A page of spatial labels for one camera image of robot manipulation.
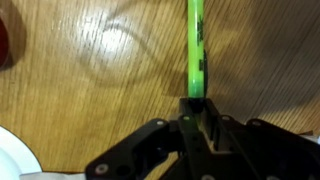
green object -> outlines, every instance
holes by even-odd
[[[188,0],[188,97],[204,98],[203,0]]]

wooden table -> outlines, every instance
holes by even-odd
[[[79,172],[186,96],[185,0],[1,0],[11,63],[0,125],[45,171]],[[320,2],[206,0],[209,90],[218,109],[295,133],[320,122]]]

screw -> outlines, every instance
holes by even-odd
[[[157,125],[159,125],[159,126],[161,126],[161,125],[163,125],[163,124],[164,124],[163,121],[158,121],[158,122],[157,122]]]
[[[201,177],[201,180],[215,180],[213,176],[206,174]]]
[[[252,124],[255,126],[261,126],[261,123],[259,121],[253,121]]]
[[[189,116],[183,116],[183,120],[189,121],[189,120],[190,120],[190,117],[189,117]]]
[[[107,173],[108,170],[109,170],[108,164],[99,164],[99,165],[96,167],[96,174],[102,175],[102,174]]]
[[[276,176],[268,176],[267,180],[280,180],[280,179]]]

